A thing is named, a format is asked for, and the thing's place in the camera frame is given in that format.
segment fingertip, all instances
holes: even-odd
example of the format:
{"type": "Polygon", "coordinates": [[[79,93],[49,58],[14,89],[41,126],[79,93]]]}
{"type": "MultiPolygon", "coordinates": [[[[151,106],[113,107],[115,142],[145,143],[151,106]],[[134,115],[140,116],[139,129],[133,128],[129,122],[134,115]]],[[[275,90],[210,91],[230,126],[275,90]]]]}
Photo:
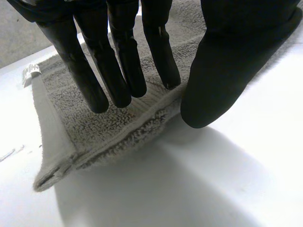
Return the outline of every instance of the fingertip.
{"type": "Polygon", "coordinates": [[[204,121],[202,116],[189,107],[185,101],[182,101],[180,111],[183,121],[194,129],[201,129],[209,125],[209,122],[204,121]]]}

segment white table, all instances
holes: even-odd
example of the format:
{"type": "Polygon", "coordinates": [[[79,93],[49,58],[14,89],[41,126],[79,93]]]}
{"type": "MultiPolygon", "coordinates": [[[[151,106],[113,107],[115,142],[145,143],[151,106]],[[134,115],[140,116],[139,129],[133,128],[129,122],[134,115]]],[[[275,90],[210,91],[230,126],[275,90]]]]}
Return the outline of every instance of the white table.
{"type": "Polygon", "coordinates": [[[303,43],[298,40],[205,129],[177,117],[134,159],[36,193],[39,122],[24,66],[0,69],[1,227],[302,227],[303,43]]]}

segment black rubber finger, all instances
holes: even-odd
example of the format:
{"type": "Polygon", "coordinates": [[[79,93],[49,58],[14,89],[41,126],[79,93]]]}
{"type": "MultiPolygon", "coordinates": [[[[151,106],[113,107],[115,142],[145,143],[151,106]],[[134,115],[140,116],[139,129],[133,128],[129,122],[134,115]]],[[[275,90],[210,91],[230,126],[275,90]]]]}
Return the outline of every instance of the black rubber finger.
{"type": "Polygon", "coordinates": [[[121,68],[133,97],[146,94],[146,82],[142,72],[133,27],[138,12],[138,1],[109,1],[109,24],[121,68]]]}
{"type": "Polygon", "coordinates": [[[121,63],[122,71],[133,97],[146,94],[147,87],[142,72],[137,42],[133,31],[119,32],[111,27],[112,37],[121,63]]]}
{"type": "Polygon", "coordinates": [[[144,25],[143,28],[152,58],[164,87],[170,90],[174,89],[180,85],[181,79],[165,26],[152,27],[144,25]]]}
{"type": "Polygon", "coordinates": [[[108,109],[107,97],[81,49],[73,18],[38,23],[38,26],[55,46],[90,109],[95,113],[105,112],[108,109]]]}
{"type": "Polygon", "coordinates": [[[77,13],[75,19],[114,105],[127,107],[132,98],[108,41],[107,6],[77,13]]]}

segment gray towel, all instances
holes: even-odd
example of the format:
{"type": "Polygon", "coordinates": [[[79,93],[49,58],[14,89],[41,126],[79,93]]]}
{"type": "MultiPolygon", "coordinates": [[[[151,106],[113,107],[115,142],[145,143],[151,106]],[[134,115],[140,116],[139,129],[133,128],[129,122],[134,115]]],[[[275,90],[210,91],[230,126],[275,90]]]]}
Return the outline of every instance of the gray towel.
{"type": "MultiPolygon", "coordinates": [[[[92,113],[58,55],[40,63],[42,76],[32,82],[43,142],[36,191],[48,189],[71,171],[106,165],[137,150],[179,113],[190,66],[206,31],[200,0],[174,0],[167,31],[182,84],[172,91],[164,88],[143,34],[141,17],[137,17],[134,35],[148,92],[143,98],[133,98],[125,109],[110,103],[106,113],[92,113]]],[[[83,50],[103,85],[85,45],[83,50]]]]}

